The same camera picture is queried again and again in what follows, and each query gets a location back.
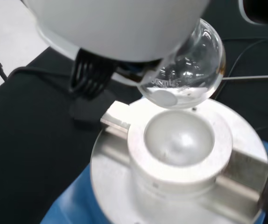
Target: black cable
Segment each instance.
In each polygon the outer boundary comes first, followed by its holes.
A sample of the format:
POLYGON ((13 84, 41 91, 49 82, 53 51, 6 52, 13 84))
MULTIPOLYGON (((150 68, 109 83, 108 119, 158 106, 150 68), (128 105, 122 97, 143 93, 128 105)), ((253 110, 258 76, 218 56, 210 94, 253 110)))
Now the black cable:
MULTIPOLYGON (((247 40, 259 40, 259 41, 256 41, 250 45, 248 45, 238 56, 238 58, 235 60, 231 70, 229 71, 228 73, 228 76, 227 77, 230 77, 234 71, 234 69, 236 68, 236 65, 237 63, 239 62, 239 60, 241 59, 241 57, 248 51, 250 50, 251 48, 253 48, 254 46, 260 44, 260 43, 263 43, 263 42, 267 42, 268 41, 268 37, 246 37, 246 38, 226 38, 226 39, 223 39, 222 41, 223 42, 226 42, 226 41, 247 41, 247 40)), ((218 89, 218 91, 216 92, 215 94, 215 98, 214 100, 217 100, 218 97, 220 96, 222 90, 224 89, 224 87, 226 86, 226 83, 227 81, 225 81, 221 86, 220 88, 218 89)))
POLYGON ((268 40, 268 36, 262 36, 262 37, 223 38, 222 39, 222 42, 227 42, 227 41, 255 41, 255 40, 268 40))
POLYGON ((56 82, 54 82, 54 81, 52 81, 52 80, 47 78, 47 76, 51 76, 51 77, 69 79, 70 76, 67 75, 67 74, 60 74, 60 73, 50 72, 48 70, 39 69, 39 68, 20 67, 20 68, 17 68, 15 70, 13 70, 9 74, 8 78, 13 76, 14 74, 19 74, 19 73, 27 73, 27 74, 30 74, 30 75, 35 75, 35 76, 39 77, 46 84, 52 86, 57 91, 63 93, 64 95, 67 95, 68 97, 72 97, 71 93, 68 91, 68 85, 66 87, 63 87, 63 86, 57 84, 56 82))

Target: white floor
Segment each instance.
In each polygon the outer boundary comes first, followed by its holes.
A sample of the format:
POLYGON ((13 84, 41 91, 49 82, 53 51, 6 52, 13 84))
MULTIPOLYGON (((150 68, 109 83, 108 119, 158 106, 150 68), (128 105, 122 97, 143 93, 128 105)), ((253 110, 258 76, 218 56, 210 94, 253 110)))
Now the white floor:
POLYGON ((0 0, 0 63, 6 75, 27 65, 47 47, 24 4, 20 0, 0 0))

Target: black cloth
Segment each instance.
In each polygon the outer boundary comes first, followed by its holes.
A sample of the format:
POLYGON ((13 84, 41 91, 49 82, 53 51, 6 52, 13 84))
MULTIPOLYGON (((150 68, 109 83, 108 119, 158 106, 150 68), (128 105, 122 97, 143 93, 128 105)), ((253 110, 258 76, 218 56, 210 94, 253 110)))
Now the black cloth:
MULTIPOLYGON (((68 74, 72 61, 47 49, 30 66, 68 74)), ((108 90, 124 103, 141 98, 136 88, 115 82, 108 90)), ((72 104, 34 75, 15 74, 0 87, 0 223, 39 223, 89 163, 100 128, 75 125, 72 104)))
MULTIPOLYGON (((222 38, 268 36, 268 26, 243 21, 237 1, 213 0, 203 16, 222 38)), ((230 68, 246 42, 226 44, 230 68)), ((51 49, 30 66, 70 73, 72 61, 51 49)), ((267 75, 268 43, 248 52, 234 75, 267 75)), ((67 80, 54 80, 67 86, 67 80)), ((141 97, 112 82, 109 91, 130 103, 141 97)), ((268 126, 268 82, 228 84, 220 101, 254 127, 268 126)), ((99 126, 76 126, 73 100, 34 75, 16 74, 0 87, 0 223, 37 224, 90 161, 99 126)))
MULTIPOLYGON (((268 25, 253 25, 242 18, 238 1, 213 0, 203 18, 222 39, 268 36, 268 25)), ((243 49, 252 42, 225 42, 226 74, 243 49)), ((268 42, 245 53, 232 76, 258 75, 268 75, 268 42)), ((268 141, 268 81, 228 83, 218 100, 241 114, 254 128, 260 129, 258 134, 268 141)))

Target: blue stand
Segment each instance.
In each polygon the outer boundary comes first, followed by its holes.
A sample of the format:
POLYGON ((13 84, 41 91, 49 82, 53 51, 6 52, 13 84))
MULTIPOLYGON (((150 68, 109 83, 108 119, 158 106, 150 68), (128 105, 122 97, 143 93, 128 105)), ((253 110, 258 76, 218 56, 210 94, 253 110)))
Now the blue stand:
MULTIPOLYGON (((263 142, 268 154, 268 143, 263 142)), ((256 224, 262 224, 262 214, 256 224)), ((53 203, 41 224, 110 224, 93 194, 90 167, 53 203)))

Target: glass flask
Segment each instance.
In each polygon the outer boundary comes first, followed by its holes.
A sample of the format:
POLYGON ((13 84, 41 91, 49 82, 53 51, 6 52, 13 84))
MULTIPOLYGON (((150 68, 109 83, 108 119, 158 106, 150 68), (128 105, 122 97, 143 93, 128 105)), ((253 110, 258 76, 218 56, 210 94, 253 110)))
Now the glass flask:
POLYGON ((138 89, 154 104, 168 109, 194 107, 208 99, 225 72, 226 57, 221 38, 200 19, 174 60, 150 83, 138 89))

